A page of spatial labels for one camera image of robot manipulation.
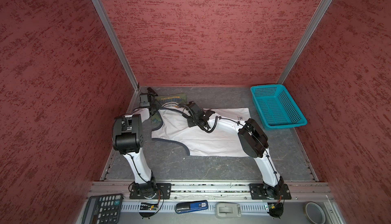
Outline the olive green tank top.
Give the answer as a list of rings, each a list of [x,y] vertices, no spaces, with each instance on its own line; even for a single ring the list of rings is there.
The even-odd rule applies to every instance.
[[[159,109],[160,107],[174,107],[176,104],[187,104],[187,101],[186,93],[178,93],[168,96],[156,96],[154,98],[154,105]],[[158,125],[163,121],[161,117],[163,112],[165,110],[159,110],[151,117],[152,124]]]

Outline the white grey-trimmed tank top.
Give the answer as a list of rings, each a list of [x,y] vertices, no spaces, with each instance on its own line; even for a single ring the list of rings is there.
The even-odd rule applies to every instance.
[[[152,131],[153,140],[180,144],[190,156],[247,157],[242,148],[238,131],[250,118],[248,108],[214,109],[209,125],[216,128],[206,133],[200,127],[189,127],[183,117],[183,109],[168,107],[158,111],[162,123]]]

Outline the teal plastic basket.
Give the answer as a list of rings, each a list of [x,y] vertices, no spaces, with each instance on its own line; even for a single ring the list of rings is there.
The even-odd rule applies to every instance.
[[[250,88],[253,103],[266,130],[289,129],[307,125],[307,119],[283,85]]]

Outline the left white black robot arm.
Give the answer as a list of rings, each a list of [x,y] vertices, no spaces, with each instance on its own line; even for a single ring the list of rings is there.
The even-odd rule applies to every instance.
[[[145,199],[153,199],[159,193],[153,172],[143,153],[143,122],[156,112],[156,96],[157,93],[152,88],[141,93],[140,107],[132,113],[116,117],[112,128],[113,149],[125,157],[134,175],[131,195]]]

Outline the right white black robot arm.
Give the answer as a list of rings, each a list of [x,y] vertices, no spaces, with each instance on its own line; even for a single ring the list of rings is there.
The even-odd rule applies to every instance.
[[[189,131],[184,143],[193,156],[251,157],[263,180],[263,194],[276,199],[283,194],[284,180],[268,149],[268,137],[251,118],[204,110],[194,102],[184,105]]]

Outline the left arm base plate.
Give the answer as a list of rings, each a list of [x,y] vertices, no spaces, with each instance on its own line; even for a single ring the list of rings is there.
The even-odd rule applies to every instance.
[[[129,194],[131,200],[162,200],[169,199],[171,195],[171,183],[135,184]]]

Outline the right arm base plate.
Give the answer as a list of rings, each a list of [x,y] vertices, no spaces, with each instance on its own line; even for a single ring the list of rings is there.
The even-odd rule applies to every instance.
[[[267,184],[249,184],[252,200],[291,200],[291,192],[287,184],[271,187]]]

